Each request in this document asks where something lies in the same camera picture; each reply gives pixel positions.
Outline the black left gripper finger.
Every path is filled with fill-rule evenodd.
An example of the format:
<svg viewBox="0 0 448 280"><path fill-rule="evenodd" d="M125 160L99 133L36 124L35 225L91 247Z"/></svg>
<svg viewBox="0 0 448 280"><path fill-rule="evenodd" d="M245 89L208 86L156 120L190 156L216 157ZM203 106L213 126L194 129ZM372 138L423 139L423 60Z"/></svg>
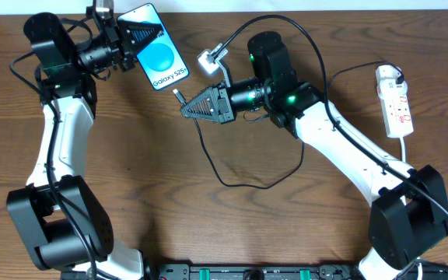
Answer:
<svg viewBox="0 0 448 280"><path fill-rule="evenodd" d="M142 51L164 34L163 27L159 23L120 20L117 24L121 32L122 45L128 51Z"/></svg>
<svg viewBox="0 0 448 280"><path fill-rule="evenodd" d="M133 55L126 54L121 60L120 68L122 72L128 72L135 68L137 62L138 60Z"/></svg>

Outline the blue Galaxy smartphone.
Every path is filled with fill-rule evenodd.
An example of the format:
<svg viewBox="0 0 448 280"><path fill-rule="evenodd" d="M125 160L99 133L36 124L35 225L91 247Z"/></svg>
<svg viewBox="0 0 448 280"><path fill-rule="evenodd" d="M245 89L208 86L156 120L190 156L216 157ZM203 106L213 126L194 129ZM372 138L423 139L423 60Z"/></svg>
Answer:
<svg viewBox="0 0 448 280"><path fill-rule="evenodd" d="M134 23L160 24L163 34L136 54L154 90L165 89L190 75L190 71L152 3L144 4L117 18Z"/></svg>

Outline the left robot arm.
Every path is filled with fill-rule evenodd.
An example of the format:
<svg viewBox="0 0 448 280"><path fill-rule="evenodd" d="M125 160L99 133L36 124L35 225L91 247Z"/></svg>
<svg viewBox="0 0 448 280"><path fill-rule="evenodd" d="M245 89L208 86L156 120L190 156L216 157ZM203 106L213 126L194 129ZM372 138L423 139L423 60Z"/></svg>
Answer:
<svg viewBox="0 0 448 280"><path fill-rule="evenodd" d="M50 12L31 16L23 31L39 59L30 83L40 98L44 133L25 186L10 191L6 208L34 266L63 279L157 279L139 250L114 237L110 218L84 179L87 139L96 117L96 82L133 68L137 54L163 34L158 23L114 18L88 7L95 27L75 43L86 20Z"/></svg>

